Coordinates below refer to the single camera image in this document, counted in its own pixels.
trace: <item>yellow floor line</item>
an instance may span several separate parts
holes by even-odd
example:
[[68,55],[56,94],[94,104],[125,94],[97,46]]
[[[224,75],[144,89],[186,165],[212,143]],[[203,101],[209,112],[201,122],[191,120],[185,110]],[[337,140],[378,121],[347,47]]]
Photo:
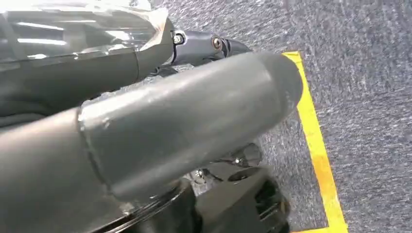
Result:
[[303,131],[305,133],[316,178],[319,182],[320,193],[329,225],[328,228],[304,231],[304,233],[347,233],[347,225],[339,203],[336,185],[333,180],[332,170],[330,168],[329,159],[327,157],[325,144],[322,138],[322,132],[319,127],[312,96],[310,95],[308,88],[308,81],[305,77],[302,59],[299,52],[287,52],[284,53],[284,55],[295,62],[302,77],[303,93],[297,106],[297,110],[302,123]]
[[330,231],[329,227],[326,227],[326,228],[313,229],[313,230],[307,230],[307,231],[295,232],[295,233],[333,233],[333,231]]

